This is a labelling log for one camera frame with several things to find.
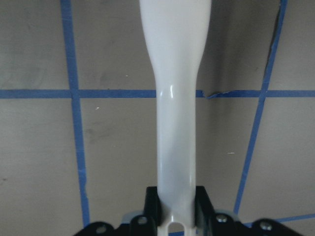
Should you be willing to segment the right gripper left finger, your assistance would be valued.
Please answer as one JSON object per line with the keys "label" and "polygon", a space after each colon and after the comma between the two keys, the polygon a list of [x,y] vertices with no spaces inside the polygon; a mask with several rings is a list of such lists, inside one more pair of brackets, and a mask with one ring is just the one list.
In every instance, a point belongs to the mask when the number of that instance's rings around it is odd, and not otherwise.
{"label": "right gripper left finger", "polygon": [[156,186],[146,188],[143,213],[128,223],[114,228],[106,222],[93,222],[76,233],[77,236],[156,236],[161,223],[161,204]]}

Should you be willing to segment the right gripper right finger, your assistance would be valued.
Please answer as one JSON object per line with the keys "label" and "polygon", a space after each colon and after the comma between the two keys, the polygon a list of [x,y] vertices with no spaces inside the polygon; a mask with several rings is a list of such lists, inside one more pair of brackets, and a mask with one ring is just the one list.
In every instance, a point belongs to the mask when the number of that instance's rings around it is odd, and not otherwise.
{"label": "right gripper right finger", "polygon": [[195,192],[195,224],[201,236],[299,236],[297,231],[268,218],[244,225],[229,213],[216,211],[205,187]]}

